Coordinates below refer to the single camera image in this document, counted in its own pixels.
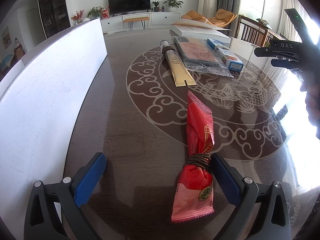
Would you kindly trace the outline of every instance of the television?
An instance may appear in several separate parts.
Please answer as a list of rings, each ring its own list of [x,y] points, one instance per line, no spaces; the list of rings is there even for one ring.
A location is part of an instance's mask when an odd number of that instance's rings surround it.
[[[108,0],[110,14],[150,10],[150,0]]]

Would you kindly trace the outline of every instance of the painting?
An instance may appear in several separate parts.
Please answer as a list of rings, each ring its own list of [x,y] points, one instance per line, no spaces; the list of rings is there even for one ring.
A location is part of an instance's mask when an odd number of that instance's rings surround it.
[[[10,38],[10,33],[9,33],[8,26],[2,32],[2,42],[3,42],[3,45],[4,45],[5,49],[7,49],[8,46],[11,44],[11,38]]]

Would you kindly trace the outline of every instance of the cream tube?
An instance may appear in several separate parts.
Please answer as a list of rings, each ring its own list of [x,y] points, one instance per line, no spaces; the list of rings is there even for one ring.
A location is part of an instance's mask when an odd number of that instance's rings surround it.
[[[160,42],[160,47],[171,68],[176,87],[196,85],[196,82],[170,43],[163,40]]]

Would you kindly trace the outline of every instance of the blue gripper pad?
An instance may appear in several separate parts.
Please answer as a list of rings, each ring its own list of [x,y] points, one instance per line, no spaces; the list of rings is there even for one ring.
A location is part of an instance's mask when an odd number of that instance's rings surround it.
[[[86,204],[97,185],[100,177],[107,166],[106,156],[102,153],[99,154],[97,159],[88,169],[86,174],[83,175],[80,182],[77,184],[74,192],[74,201],[78,207],[82,204]]]
[[[235,172],[229,165],[227,168],[216,154],[211,155],[210,168],[228,202],[238,207],[241,202],[241,189],[231,175],[231,173],[235,174]]]

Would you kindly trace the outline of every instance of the glass tabletop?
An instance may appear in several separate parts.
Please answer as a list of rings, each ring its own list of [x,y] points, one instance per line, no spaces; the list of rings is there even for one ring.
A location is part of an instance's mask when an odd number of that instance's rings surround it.
[[[179,172],[188,156],[187,91],[211,110],[214,151],[257,183],[279,180],[291,238],[319,195],[320,143],[308,121],[306,92],[292,72],[257,58],[255,45],[231,39],[244,63],[234,78],[192,72],[197,85],[175,87],[159,43],[169,30],[112,34],[108,57],[84,99],[71,137],[64,176],[101,151],[108,166],[81,208],[102,239],[213,239],[234,210],[214,181],[215,212],[171,223]],[[259,209],[256,204],[240,239]],[[64,221],[68,235],[68,225]]]

